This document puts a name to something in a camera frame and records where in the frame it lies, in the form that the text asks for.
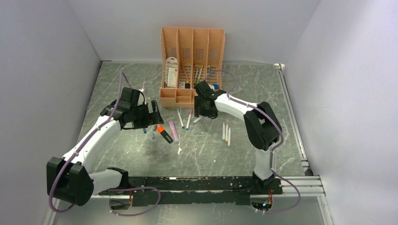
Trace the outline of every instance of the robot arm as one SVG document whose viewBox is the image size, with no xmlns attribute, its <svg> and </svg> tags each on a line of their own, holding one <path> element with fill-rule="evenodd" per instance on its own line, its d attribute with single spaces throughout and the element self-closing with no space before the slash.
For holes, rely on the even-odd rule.
<svg viewBox="0 0 398 225">
<path fill-rule="evenodd" d="M 243 100 L 245 105 L 230 100 L 223 90 L 212 90 L 206 81 L 202 81 L 195 85 L 195 117 L 207 116 L 215 119 L 218 111 L 226 112 L 245 122 L 247 135 L 250 142 L 256 148 L 256 167 L 253 175 L 257 177 L 263 186 L 266 186 L 274 178 L 270 169 L 272 154 L 270 147 L 275 145 L 279 140 L 279 133 L 262 114 L 248 107 L 252 105 L 264 111 L 270 118 L 276 122 L 282 130 L 274 111 L 267 102 L 260 104 L 250 103 Z"/>
<path fill-rule="evenodd" d="M 152 101 L 152 111 L 149 113 L 148 105 L 138 105 L 141 92 L 131 88 L 123 88 L 119 105 L 111 120 L 99 129 L 99 125 L 106 121 L 116 103 L 112 102 L 101 113 L 95 125 L 87 135 L 62 158 L 51 158 L 46 166 L 47 194 L 50 193 L 55 178 L 66 161 L 82 145 L 89 134 L 98 131 L 88 140 L 79 154 L 69 163 L 62 174 L 54 192 L 54 197 L 76 205 L 84 205 L 93 193 L 109 188 L 129 188 L 128 172 L 110 167 L 102 172 L 91 173 L 95 157 L 102 153 L 106 144 L 115 137 L 127 123 L 132 124 L 132 129 L 146 128 L 153 124 L 163 124 L 156 101 Z"/>
</svg>

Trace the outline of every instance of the pink marker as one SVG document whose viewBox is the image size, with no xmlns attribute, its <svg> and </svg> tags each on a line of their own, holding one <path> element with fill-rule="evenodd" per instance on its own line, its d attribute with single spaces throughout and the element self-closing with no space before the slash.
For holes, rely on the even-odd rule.
<svg viewBox="0 0 398 225">
<path fill-rule="evenodd" d="M 189 117 L 188 117 L 187 129 L 186 129 L 186 130 L 189 130 L 189 124 L 191 123 L 191 118 L 192 118 L 192 109 L 191 109 L 191 111 L 189 112 Z"/>
<path fill-rule="evenodd" d="M 176 127 L 174 126 L 174 122 L 173 122 L 173 121 L 170 121 L 170 122 L 168 123 L 168 125 L 170 126 L 171 131 L 173 132 L 174 141 L 175 141 L 175 142 L 179 142 L 179 141 L 180 141 L 180 138 L 178 137 Z"/>
</svg>

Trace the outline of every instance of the gray marble surface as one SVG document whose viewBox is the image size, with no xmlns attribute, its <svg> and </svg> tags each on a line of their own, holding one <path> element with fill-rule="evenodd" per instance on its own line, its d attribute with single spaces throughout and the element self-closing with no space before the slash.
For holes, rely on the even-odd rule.
<svg viewBox="0 0 398 225">
<path fill-rule="evenodd" d="M 275 168 L 282 176 L 304 175 L 300 152 L 293 133 L 293 125 L 283 95 L 283 89 L 273 65 L 247 66 L 225 65 L 224 70 L 237 76 L 237 85 L 231 92 L 243 100 L 259 103 L 269 102 L 282 125 L 285 143 L 276 150 Z M 161 86 L 161 64 L 134 64 L 106 62 L 102 65 L 92 98 L 87 108 L 82 138 L 93 126 L 101 110 L 115 100 L 118 91 L 119 72 L 123 71 L 133 88 L 144 87 L 147 101 L 159 100 Z M 222 78 L 224 90 L 230 89 L 234 81 L 228 75 Z M 171 135 L 169 121 L 178 127 L 175 108 L 162 108 L 164 128 Z M 189 109 L 182 109 L 186 123 Z M 231 146 L 221 141 L 222 123 L 232 129 Z M 251 145 L 243 121 L 225 113 L 219 113 L 215 120 L 202 119 L 191 124 L 190 130 L 177 128 L 180 143 L 168 144 L 159 133 L 151 139 L 142 129 L 120 132 L 105 147 L 103 154 L 94 162 L 91 172 L 100 172 L 110 166 L 129 171 L 130 176 L 243 176 L 251 175 L 255 167 L 255 148 Z"/>
</svg>

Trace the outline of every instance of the table surface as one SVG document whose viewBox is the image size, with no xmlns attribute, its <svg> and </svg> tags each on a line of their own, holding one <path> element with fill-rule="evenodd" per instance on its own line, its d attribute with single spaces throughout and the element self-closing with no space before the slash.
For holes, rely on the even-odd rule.
<svg viewBox="0 0 398 225">
<path fill-rule="evenodd" d="M 282 176 L 304 175 L 301 166 L 301 151 L 295 136 L 293 123 L 284 96 L 282 83 L 273 65 L 225 65 L 224 70 L 237 76 L 233 96 L 253 102 L 268 102 L 278 118 L 285 136 L 285 143 L 275 152 L 277 173 Z M 90 104 L 84 119 L 79 139 L 93 126 L 101 110 L 110 104 L 118 92 L 119 72 L 127 75 L 133 88 L 144 87 L 147 101 L 159 100 L 161 64 L 104 63 L 100 69 Z M 234 81 L 223 75 L 222 87 L 230 89 Z M 164 128 L 171 134 L 169 121 L 178 126 L 175 108 L 162 108 Z M 182 109 L 187 121 L 189 109 Z M 221 141 L 222 123 L 231 126 L 231 146 Z M 151 139 L 142 129 L 120 132 L 105 147 L 103 154 L 94 161 L 91 172 L 100 172 L 115 166 L 129 172 L 130 176 L 243 176 L 251 175 L 255 167 L 255 148 L 251 145 L 243 121 L 225 113 L 211 120 L 203 118 L 192 124 L 189 131 L 178 128 L 180 143 L 168 144 L 159 133 Z M 275 209 L 292 205 L 296 197 L 278 197 Z M 123 213 L 134 213 L 147 207 L 134 207 Z M 83 207 L 74 207 L 70 212 L 57 214 L 56 224 L 323 224 L 316 198 L 303 198 L 300 205 L 283 214 L 264 216 L 255 213 L 251 206 L 235 204 L 160 205 L 153 212 L 130 218 L 116 217 L 107 213 L 107 200 L 91 199 Z"/>
<path fill-rule="evenodd" d="M 268 102 L 278 118 L 284 144 L 275 151 L 276 172 L 283 176 L 304 175 L 301 166 L 297 137 L 287 107 L 283 88 L 275 67 L 270 64 L 258 66 L 225 65 L 224 70 L 237 77 L 233 96 L 248 102 Z M 212 120 L 203 118 L 191 124 L 190 130 L 180 128 L 175 108 L 162 108 L 159 102 L 161 86 L 161 64 L 104 63 L 99 71 L 92 97 L 87 109 L 79 139 L 89 131 L 104 107 L 109 105 L 118 92 L 119 73 L 123 71 L 133 88 L 144 88 L 147 101 L 157 100 L 164 128 L 172 135 L 168 126 L 174 121 L 180 136 L 179 143 L 168 144 L 157 132 L 151 138 L 151 128 L 144 134 L 142 129 L 120 132 L 104 148 L 93 163 L 91 172 L 100 172 L 115 166 L 129 172 L 130 176 L 245 176 L 251 175 L 255 167 L 255 148 L 251 145 L 244 122 L 226 113 Z M 232 88 L 233 79 L 222 76 L 224 90 Z M 182 109 L 186 123 L 189 109 Z M 222 142 L 222 123 L 231 127 L 231 146 Z"/>
</svg>

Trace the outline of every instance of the orange cap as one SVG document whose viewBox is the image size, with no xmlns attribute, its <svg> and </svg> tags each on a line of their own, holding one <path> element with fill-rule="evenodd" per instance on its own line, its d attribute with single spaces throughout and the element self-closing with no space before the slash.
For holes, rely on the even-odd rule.
<svg viewBox="0 0 398 225">
<path fill-rule="evenodd" d="M 162 126 L 158 126 L 157 130 L 158 130 L 159 133 L 161 133 L 161 132 L 164 131 L 164 128 Z"/>
</svg>

